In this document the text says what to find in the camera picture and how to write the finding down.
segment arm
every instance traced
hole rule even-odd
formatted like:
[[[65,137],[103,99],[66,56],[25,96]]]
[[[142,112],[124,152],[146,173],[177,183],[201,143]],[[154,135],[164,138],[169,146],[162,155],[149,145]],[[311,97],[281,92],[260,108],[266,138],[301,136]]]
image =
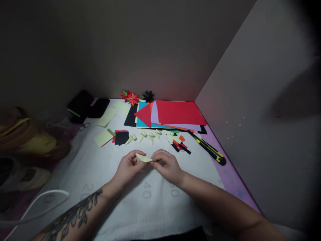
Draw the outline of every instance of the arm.
[[[124,156],[108,183],[55,219],[32,241],[85,240],[126,184],[146,166],[144,162],[137,163],[135,153],[146,155],[135,150]]]
[[[239,240],[285,240],[282,233],[250,206],[219,187],[184,172],[175,156],[158,150],[151,165]]]

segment white wall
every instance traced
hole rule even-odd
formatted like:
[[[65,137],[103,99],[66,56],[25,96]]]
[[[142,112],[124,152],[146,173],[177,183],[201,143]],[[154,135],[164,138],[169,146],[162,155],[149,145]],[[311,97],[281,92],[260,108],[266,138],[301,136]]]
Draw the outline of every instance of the white wall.
[[[266,217],[302,230],[318,174],[318,69],[290,0],[258,0],[196,104]]]
[[[64,109],[81,88],[194,101],[254,3],[10,1],[0,10],[0,104]]]

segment black origami star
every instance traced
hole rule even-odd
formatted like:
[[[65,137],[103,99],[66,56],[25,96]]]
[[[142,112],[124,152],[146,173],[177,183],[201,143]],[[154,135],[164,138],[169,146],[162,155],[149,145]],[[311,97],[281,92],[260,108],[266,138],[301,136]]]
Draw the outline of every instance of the black origami star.
[[[151,101],[154,100],[153,99],[154,94],[152,94],[151,91],[150,92],[146,91],[146,94],[143,94],[143,96],[144,96],[143,99],[146,100],[146,102],[151,103]]]

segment red origami star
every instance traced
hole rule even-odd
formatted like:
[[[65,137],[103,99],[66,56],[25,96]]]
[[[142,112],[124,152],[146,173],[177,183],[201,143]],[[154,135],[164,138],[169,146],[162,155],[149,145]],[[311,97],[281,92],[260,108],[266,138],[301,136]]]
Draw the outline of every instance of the red origami star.
[[[134,106],[134,104],[138,104],[138,100],[140,100],[138,98],[138,95],[134,95],[134,93],[132,93],[131,95],[127,96],[127,99],[129,101],[129,104],[132,104]]]
[[[127,102],[128,96],[130,96],[129,90],[127,91],[123,90],[123,93],[120,95],[122,96],[121,99],[124,99],[125,102]]]

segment origami star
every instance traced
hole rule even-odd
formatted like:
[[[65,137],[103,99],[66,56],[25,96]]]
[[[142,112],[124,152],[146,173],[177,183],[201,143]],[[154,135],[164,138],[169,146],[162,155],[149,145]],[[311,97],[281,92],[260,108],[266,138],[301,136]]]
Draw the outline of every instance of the origami star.
[[[127,96],[127,100],[129,101],[129,104],[134,106],[134,104],[138,104],[138,100],[140,99],[138,98],[138,95],[134,95],[134,93],[132,93],[131,95]]]
[[[152,94],[151,91],[150,92],[146,91],[146,94],[143,94],[143,96],[144,96],[144,100],[146,100],[146,102],[151,103],[151,101],[154,100],[153,99],[154,94]]]
[[[127,102],[128,96],[130,96],[129,90],[127,91],[123,90],[123,93],[120,95],[122,96],[121,99],[124,99],[125,102]]]

